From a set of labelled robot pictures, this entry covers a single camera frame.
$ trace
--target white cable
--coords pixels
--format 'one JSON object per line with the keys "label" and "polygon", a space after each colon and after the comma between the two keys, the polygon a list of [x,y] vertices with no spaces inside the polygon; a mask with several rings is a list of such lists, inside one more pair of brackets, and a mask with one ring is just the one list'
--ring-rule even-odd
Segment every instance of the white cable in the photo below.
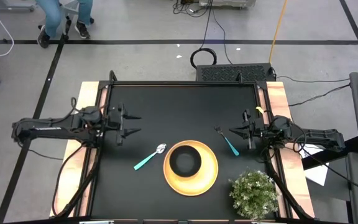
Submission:
{"label": "white cable", "polygon": [[7,34],[9,35],[9,37],[10,37],[11,40],[12,40],[11,48],[10,48],[6,53],[0,55],[0,57],[3,57],[3,56],[8,55],[9,53],[11,53],[11,50],[12,50],[13,46],[15,45],[15,42],[14,42],[14,40],[13,40],[13,37],[12,37],[11,34],[9,33],[9,31],[5,28],[4,24],[1,22],[1,20],[0,20],[0,24],[2,25],[2,27],[4,28],[4,30],[7,32]]}

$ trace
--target yellow plate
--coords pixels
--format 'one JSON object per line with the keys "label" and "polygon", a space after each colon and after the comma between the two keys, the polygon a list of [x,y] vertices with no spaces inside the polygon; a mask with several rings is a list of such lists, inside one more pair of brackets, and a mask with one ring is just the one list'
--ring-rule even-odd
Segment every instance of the yellow plate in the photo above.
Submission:
{"label": "yellow plate", "polygon": [[[191,146],[195,148],[201,156],[201,167],[195,175],[191,177],[180,177],[176,175],[169,163],[172,152],[179,146]],[[205,144],[187,140],[177,143],[167,152],[164,159],[163,172],[165,180],[167,180],[169,186],[178,192],[179,194],[186,196],[197,196],[212,187],[218,176],[218,160],[214,152]]]}

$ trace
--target gray floor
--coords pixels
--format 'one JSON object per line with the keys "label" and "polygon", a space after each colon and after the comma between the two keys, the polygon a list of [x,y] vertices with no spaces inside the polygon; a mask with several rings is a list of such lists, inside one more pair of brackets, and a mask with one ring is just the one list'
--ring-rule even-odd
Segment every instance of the gray floor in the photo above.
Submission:
{"label": "gray floor", "polygon": [[[358,0],[346,2],[358,26]],[[202,39],[207,17],[173,15],[172,4],[169,0],[95,0],[93,17],[96,23],[89,31],[93,40]],[[256,6],[250,9],[217,8],[215,13],[226,30],[227,39],[271,40],[282,4],[283,0],[257,0]],[[0,13],[16,40],[34,40],[43,16],[39,8],[34,12]],[[73,29],[69,35],[71,40],[79,39]],[[207,38],[222,37],[220,28],[211,19]],[[3,38],[8,36],[0,26],[0,40]],[[315,0],[288,2],[278,39],[356,40],[356,36],[339,0]],[[176,43],[64,45],[41,117],[63,116],[70,108],[70,97],[78,96],[81,82],[106,80],[110,70],[115,71],[119,80],[194,80],[195,70],[189,60],[199,47]],[[222,45],[206,47],[216,51],[219,64],[228,63]],[[0,53],[8,48],[8,45],[0,45]],[[33,115],[56,48],[56,45],[41,49],[37,45],[17,44],[10,55],[0,58],[0,204],[20,151],[10,138],[11,123]],[[233,63],[267,62],[269,51],[269,45],[227,45],[227,54]],[[209,64],[212,58],[200,53],[195,62]],[[279,76],[300,80],[347,78],[349,73],[358,72],[358,45],[277,45],[272,65]],[[346,84],[282,81],[289,104]],[[291,113],[300,126],[337,128],[346,139],[357,135],[350,88],[291,108]],[[38,139],[31,148],[63,157],[65,141]],[[5,222],[48,218],[60,164],[29,153]],[[327,195],[319,194],[318,186],[313,183],[309,186],[316,216],[323,220],[346,221],[346,209],[342,213],[343,210],[335,210],[332,206],[336,203],[341,207],[342,202],[328,200]],[[340,195],[331,196],[345,200]]]}

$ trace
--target white paper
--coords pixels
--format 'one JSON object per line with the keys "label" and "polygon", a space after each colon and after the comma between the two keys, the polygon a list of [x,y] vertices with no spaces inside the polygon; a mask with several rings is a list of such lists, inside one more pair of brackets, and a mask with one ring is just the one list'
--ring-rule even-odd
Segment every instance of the white paper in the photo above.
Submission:
{"label": "white paper", "polygon": [[[312,144],[306,144],[304,149],[306,149],[306,151],[308,151],[308,153],[310,153],[311,155],[317,153],[317,152],[321,152],[322,149],[317,149],[318,147]],[[308,157],[309,155],[306,152],[301,151],[300,152],[302,158]],[[326,166],[318,166],[318,167],[314,167],[308,170],[305,170],[305,175],[306,178],[316,182],[317,184],[324,186],[325,181],[326,181],[326,177],[327,177],[327,171],[328,168]]]}

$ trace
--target person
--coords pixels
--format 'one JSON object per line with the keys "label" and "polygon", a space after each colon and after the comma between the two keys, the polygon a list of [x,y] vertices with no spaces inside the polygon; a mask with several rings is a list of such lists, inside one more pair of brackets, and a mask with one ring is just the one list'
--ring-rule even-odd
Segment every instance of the person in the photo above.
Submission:
{"label": "person", "polygon": [[[60,14],[59,0],[35,0],[37,4],[44,10],[46,15],[46,23],[41,27],[40,35],[37,38],[38,44],[47,48],[49,39],[56,36],[57,27],[59,27],[62,16]],[[82,39],[89,39],[91,36],[86,29],[90,24],[91,10],[93,0],[78,0],[80,6],[78,9],[78,20],[75,24],[75,30],[80,34]]]}

